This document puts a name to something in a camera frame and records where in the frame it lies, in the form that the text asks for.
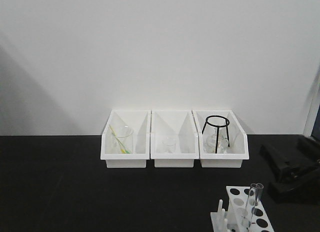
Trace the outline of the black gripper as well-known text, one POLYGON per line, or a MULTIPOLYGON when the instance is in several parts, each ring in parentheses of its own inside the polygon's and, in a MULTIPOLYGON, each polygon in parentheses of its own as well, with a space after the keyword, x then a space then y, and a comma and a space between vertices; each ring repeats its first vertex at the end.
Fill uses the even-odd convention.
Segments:
POLYGON ((268 184, 267 192, 277 203, 320 203, 320 142, 300 137, 296 148, 300 155, 286 155, 271 144, 260 147, 275 179, 268 184))

